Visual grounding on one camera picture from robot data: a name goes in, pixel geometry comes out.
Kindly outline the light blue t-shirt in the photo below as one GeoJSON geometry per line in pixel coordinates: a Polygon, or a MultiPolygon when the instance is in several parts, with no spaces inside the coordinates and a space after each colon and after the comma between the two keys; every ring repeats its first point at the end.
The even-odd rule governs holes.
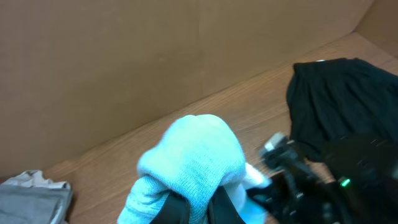
{"type": "Polygon", "coordinates": [[[190,223],[208,223],[211,197],[224,187],[246,223],[264,223],[265,209],[246,192],[267,187],[270,179],[248,164],[229,126],[212,114],[187,115],[171,124],[162,139],[137,164],[139,179],[127,196],[118,223],[150,223],[169,194],[188,200],[190,223]]]}

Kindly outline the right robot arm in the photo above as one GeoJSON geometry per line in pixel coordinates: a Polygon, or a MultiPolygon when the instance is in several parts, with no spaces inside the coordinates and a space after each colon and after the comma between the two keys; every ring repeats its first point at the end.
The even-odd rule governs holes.
{"type": "Polygon", "coordinates": [[[332,182],[305,163],[306,147],[286,138],[267,143],[260,155],[275,175],[249,198],[279,223],[397,223],[397,143],[371,134],[326,143],[320,161],[332,182]]]}

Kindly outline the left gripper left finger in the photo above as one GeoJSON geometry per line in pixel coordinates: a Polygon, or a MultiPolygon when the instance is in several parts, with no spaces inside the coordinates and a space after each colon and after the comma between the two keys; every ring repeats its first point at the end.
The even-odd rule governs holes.
{"type": "Polygon", "coordinates": [[[171,192],[150,224],[188,224],[189,218],[189,201],[182,195],[171,192]]]}

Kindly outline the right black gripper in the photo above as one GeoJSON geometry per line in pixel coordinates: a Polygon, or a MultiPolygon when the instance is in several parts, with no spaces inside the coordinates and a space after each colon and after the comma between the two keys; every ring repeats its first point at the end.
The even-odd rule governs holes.
{"type": "Polygon", "coordinates": [[[260,156],[275,174],[268,186],[251,188],[248,195],[278,223],[342,222],[337,194],[304,163],[293,144],[266,144],[260,156]]]}

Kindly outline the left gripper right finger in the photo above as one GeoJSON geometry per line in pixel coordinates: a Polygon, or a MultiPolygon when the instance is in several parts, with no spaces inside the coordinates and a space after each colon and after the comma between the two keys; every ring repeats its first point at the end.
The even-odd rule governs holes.
{"type": "Polygon", "coordinates": [[[224,187],[218,187],[208,204],[209,224],[245,224],[224,187]]]}

